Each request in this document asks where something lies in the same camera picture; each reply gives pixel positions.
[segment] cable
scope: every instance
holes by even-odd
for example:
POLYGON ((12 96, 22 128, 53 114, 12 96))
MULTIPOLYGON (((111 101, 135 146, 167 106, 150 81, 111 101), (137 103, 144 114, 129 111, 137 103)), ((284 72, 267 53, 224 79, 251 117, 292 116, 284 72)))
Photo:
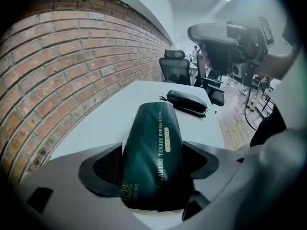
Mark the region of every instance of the cable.
POLYGON ((248 118, 246 117, 246 108, 247 108, 247 106, 248 106, 248 101, 249 101, 249 96, 250 96, 250 89, 251 89, 251 88, 249 88, 249 90, 248 90, 248 99, 246 100, 246 104, 245 104, 244 116, 245 116, 245 120, 246 120, 246 122, 248 123, 248 125, 249 125, 253 130, 256 130, 256 129, 249 123, 248 118))
MULTIPOLYGON (((166 101, 166 102, 169 102, 168 99, 166 99, 165 97, 163 97, 163 96, 161 96, 161 95, 159 96, 159 99, 160 99, 160 100, 163 100, 163 101, 166 101)), ((207 117, 207 116, 206 116, 206 113, 207 113, 208 109, 206 110, 205 113, 202 114, 202 113, 194 112, 194 111, 192 111, 192 110, 189 110, 189 109, 186 109, 186 108, 183 108, 183 107, 181 107, 181 106, 174 105, 174 104, 173 104, 173 107, 174 107, 175 109, 179 110, 179 111, 182 111, 182 112, 185 112, 185 113, 194 115, 194 116, 196 116, 196 117, 200 117, 200 118, 207 117)))

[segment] black office chair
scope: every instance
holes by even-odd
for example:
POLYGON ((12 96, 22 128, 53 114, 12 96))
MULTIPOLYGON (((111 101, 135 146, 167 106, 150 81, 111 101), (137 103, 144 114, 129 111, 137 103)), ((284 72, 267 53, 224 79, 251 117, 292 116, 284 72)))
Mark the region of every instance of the black office chair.
POLYGON ((224 106, 224 90, 219 88, 223 82, 217 79, 206 77, 206 64, 201 54, 196 55, 196 61, 198 74, 196 76, 196 82, 194 86, 204 88, 212 104, 224 106))
POLYGON ((159 59, 165 80, 184 85, 191 85, 189 71, 190 62, 185 58, 185 53, 181 50, 165 50, 164 58, 159 59))

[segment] desk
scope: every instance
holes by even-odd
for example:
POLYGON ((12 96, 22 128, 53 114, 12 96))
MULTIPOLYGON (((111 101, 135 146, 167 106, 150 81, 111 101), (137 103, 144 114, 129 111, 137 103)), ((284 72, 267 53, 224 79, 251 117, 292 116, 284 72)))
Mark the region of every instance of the desk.
POLYGON ((192 71, 191 85, 193 86, 197 74, 197 66, 195 66, 192 62, 190 62, 190 71, 192 71))
POLYGON ((59 144, 50 159, 117 142, 122 142, 125 147, 139 106, 161 101, 159 96, 166 97, 169 90, 193 94, 203 99, 209 108, 207 117, 203 119, 175 110, 182 140, 225 148, 218 119, 203 88, 166 82, 135 81, 82 120, 59 144))

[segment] green bag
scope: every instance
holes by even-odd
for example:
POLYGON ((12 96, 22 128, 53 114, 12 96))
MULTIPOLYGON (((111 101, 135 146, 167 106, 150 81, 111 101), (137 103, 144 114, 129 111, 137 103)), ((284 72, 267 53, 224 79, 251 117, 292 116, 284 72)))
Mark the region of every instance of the green bag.
POLYGON ((170 103, 145 103, 138 109, 121 168, 121 197, 129 208, 183 209, 192 180, 185 169, 182 139, 170 103))

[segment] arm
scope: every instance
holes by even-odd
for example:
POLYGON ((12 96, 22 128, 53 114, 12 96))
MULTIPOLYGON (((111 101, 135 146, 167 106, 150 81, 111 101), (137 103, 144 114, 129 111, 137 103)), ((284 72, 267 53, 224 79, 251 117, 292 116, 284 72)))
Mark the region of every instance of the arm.
POLYGON ((281 80, 293 64, 298 53, 299 48, 294 45, 289 55, 268 54, 265 62, 255 69, 254 74, 264 74, 271 78, 281 80))

